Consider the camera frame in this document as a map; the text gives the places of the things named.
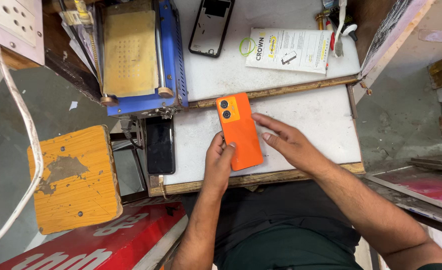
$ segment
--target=screen separator machine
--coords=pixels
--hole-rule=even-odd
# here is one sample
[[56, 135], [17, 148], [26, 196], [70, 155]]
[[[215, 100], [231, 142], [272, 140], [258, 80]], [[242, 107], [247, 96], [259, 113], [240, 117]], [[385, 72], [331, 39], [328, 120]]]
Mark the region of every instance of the screen separator machine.
[[108, 115], [138, 119], [188, 110], [179, 12], [173, 0], [152, 9], [116, 8], [104, 25], [104, 94]]

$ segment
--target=yellow wooden stool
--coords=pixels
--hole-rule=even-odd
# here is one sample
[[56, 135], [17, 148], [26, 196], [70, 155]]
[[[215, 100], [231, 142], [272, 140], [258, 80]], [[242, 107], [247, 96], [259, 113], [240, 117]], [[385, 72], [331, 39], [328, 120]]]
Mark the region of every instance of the yellow wooden stool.
[[[34, 192], [43, 235], [107, 222], [122, 214], [114, 157], [105, 125], [42, 141], [44, 173]], [[29, 171], [34, 174], [31, 146]]]

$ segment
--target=concrete floor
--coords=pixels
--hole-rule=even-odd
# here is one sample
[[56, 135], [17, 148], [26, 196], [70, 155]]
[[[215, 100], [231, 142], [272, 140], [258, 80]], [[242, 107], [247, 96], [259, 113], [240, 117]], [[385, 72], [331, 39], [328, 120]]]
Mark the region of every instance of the concrete floor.
[[418, 39], [420, 29], [442, 30], [442, 0], [399, 48], [357, 104], [357, 130], [366, 170], [377, 173], [405, 165], [415, 156], [442, 153], [438, 118], [442, 108], [427, 66], [442, 59], [442, 43]]
[[[90, 101], [62, 77], [45, 68], [12, 71], [32, 114], [40, 140], [46, 140], [89, 126], [106, 124], [112, 128], [116, 119], [106, 116], [106, 109]], [[69, 110], [72, 101], [78, 106]], [[11, 214], [29, 181], [26, 149], [29, 146], [23, 120], [6, 84], [0, 83], [0, 228]], [[22, 252], [38, 233], [31, 199], [8, 233], [0, 240], [0, 263]]]
[[[358, 103], [357, 129], [369, 172], [398, 168], [413, 156], [442, 153], [438, 127], [442, 110], [426, 69], [428, 64], [442, 59], [442, 43], [418, 40], [419, 29], [442, 30], [442, 0], [436, 1], [372, 85], [373, 95], [363, 97]], [[98, 124], [112, 128], [116, 123], [106, 116], [103, 107], [47, 68], [13, 71], [12, 75], [20, 91], [26, 90], [23, 98], [40, 140]], [[78, 101], [78, 107], [69, 111], [72, 101]], [[28, 187], [28, 145], [20, 114], [5, 83], [1, 82], [0, 227]], [[138, 187], [126, 183], [122, 188], [135, 190]], [[22, 253], [36, 234], [31, 200], [0, 241], [0, 263]]]

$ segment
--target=smartphone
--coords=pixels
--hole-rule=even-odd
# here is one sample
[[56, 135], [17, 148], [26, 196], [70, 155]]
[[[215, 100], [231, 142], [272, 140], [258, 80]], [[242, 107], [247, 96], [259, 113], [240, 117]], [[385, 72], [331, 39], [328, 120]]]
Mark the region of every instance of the smartphone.
[[201, 0], [189, 51], [218, 57], [226, 36], [234, 0]]
[[172, 119], [146, 118], [145, 146], [148, 175], [172, 175], [174, 163], [174, 124]]
[[263, 162], [256, 126], [251, 118], [248, 95], [240, 93], [216, 99], [219, 120], [226, 144], [236, 143], [231, 160], [233, 171], [249, 168]]

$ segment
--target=white cable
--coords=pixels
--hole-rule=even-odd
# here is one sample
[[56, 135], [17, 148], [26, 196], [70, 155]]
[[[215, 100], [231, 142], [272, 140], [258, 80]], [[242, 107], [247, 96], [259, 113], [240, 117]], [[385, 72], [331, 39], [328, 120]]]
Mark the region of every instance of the white cable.
[[4, 80], [6, 81], [6, 84], [8, 86], [9, 92], [13, 96], [13, 99], [23, 116], [24, 125], [26, 125], [27, 135], [29, 137], [29, 141], [31, 143], [31, 148], [33, 150], [33, 156], [34, 156], [34, 164], [36, 166], [36, 169], [34, 170], [34, 176], [31, 181], [31, 184], [29, 185], [26, 193], [24, 194], [21, 201], [18, 203], [16, 208], [14, 209], [14, 212], [11, 214], [11, 216], [8, 218], [4, 226], [0, 230], [0, 239], [1, 237], [9, 230], [11, 225], [13, 225], [16, 218], [18, 218], [19, 214], [23, 210], [24, 206], [26, 205], [27, 201], [31, 196], [33, 195], [36, 187], [39, 184], [39, 181], [41, 180], [42, 172], [43, 172], [43, 159], [42, 159], [42, 153], [41, 153], [41, 146], [39, 145], [39, 139], [38, 139], [38, 133], [36, 132], [36, 127], [34, 126], [33, 119], [31, 118], [31, 114], [27, 110], [26, 104], [23, 101], [23, 98], [21, 97], [21, 94], [19, 93], [18, 89], [16, 88], [16, 85], [14, 84], [13, 77], [11, 77], [11, 74], [9, 73], [8, 67], [4, 63], [4, 59], [2, 58], [1, 54], [1, 46], [0, 46], [0, 69], [2, 76], [4, 77]]

